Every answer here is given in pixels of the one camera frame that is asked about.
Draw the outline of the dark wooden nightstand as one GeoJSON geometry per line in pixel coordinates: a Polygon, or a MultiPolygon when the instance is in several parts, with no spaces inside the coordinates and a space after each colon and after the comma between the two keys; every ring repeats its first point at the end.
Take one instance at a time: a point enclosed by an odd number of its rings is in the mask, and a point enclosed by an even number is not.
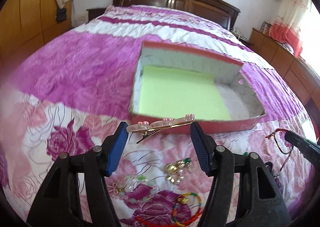
{"type": "Polygon", "coordinates": [[[106,11],[106,7],[103,8],[91,8],[86,10],[88,13],[88,22],[103,15],[106,11]]]}

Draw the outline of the red and cream curtain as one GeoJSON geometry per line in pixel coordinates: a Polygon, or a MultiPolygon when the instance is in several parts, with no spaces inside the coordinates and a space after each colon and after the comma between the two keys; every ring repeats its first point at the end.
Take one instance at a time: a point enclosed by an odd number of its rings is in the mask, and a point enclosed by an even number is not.
{"type": "Polygon", "coordinates": [[[277,18],[271,28],[270,37],[279,43],[289,44],[295,57],[299,57],[303,50],[300,32],[310,5],[311,0],[280,0],[277,18]]]}

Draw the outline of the pink floral bedspread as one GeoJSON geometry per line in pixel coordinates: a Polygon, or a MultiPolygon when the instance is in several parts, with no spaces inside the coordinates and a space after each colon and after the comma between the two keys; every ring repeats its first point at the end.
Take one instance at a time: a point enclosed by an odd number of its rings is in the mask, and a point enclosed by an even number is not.
{"type": "Polygon", "coordinates": [[[58,156],[83,154],[131,122],[130,103],[143,42],[181,45],[244,63],[242,75],[266,115],[252,129],[217,133],[235,153],[257,152],[283,184],[291,217],[316,189],[315,172],[277,128],[304,135],[312,127],[302,102],[277,71],[221,25],[185,11],[132,5],[110,6],[100,17],[53,39],[1,83],[1,184],[26,219],[58,156]]]}

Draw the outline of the black feather hair clip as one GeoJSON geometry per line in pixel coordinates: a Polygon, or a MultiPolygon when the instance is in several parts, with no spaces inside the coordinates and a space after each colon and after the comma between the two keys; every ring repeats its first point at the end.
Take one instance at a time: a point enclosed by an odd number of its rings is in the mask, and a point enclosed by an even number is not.
{"type": "Polygon", "coordinates": [[[283,184],[281,183],[281,181],[279,179],[280,174],[274,172],[272,162],[270,162],[270,161],[266,162],[265,166],[269,170],[272,177],[274,178],[274,181],[276,182],[276,185],[277,185],[279,191],[282,193],[283,192],[283,184]]]}

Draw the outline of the wooden dresser cabinet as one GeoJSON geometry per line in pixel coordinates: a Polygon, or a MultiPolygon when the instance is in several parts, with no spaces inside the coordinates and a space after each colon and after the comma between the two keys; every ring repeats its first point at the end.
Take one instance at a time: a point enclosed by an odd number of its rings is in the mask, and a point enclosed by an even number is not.
{"type": "Polygon", "coordinates": [[[319,121],[319,76],[302,59],[294,57],[277,41],[252,29],[251,49],[273,66],[305,106],[311,118],[319,121]]]}

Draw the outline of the red cardboard box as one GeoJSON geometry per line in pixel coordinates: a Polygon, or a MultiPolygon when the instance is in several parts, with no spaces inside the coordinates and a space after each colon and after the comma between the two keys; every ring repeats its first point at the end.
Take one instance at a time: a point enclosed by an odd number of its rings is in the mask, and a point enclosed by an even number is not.
{"type": "Polygon", "coordinates": [[[242,75],[244,63],[196,48],[145,41],[138,58],[127,131],[209,134],[252,129],[266,115],[242,75]]]}

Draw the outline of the black hanging bag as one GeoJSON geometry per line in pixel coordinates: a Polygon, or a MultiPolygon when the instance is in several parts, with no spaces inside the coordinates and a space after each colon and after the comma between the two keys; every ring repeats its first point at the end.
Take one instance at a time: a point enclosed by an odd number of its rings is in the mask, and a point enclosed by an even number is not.
{"type": "Polygon", "coordinates": [[[67,20],[67,9],[66,8],[57,8],[56,11],[56,17],[55,17],[56,22],[63,22],[67,20]]]}

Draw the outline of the gold pearl earrings cluster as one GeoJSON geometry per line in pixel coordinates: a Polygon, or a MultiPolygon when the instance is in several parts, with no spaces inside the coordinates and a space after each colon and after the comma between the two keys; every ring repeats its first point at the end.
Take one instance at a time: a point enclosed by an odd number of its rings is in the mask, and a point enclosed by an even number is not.
{"type": "Polygon", "coordinates": [[[185,174],[189,172],[192,165],[191,158],[185,158],[182,160],[177,160],[174,163],[167,163],[163,170],[165,173],[166,181],[178,185],[185,179],[185,174]]]}

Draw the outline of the pink flower hair clip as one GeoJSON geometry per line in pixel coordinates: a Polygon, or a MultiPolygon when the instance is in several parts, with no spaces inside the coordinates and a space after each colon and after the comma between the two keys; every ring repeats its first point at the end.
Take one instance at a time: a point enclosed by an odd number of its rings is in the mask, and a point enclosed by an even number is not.
{"type": "Polygon", "coordinates": [[[149,123],[148,121],[139,121],[137,124],[127,126],[127,133],[139,133],[142,135],[142,139],[137,143],[142,142],[144,139],[152,136],[160,131],[167,129],[173,129],[176,127],[187,126],[195,121],[194,114],[186,114],[184,117],[179,119],[164,118],[162,120],[149,123]]]}

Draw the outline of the wooden wardrobe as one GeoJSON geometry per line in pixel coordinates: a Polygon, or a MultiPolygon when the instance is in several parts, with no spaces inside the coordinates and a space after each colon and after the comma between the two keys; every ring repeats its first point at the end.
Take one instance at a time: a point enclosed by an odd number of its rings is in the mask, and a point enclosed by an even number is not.
{"type": "Polygon", "coordinates": [[[72,4],[66,20],[56,20],[55,0],[7,0],[1,9],[1,67],[15,66],[72,27],[72,4]]]}

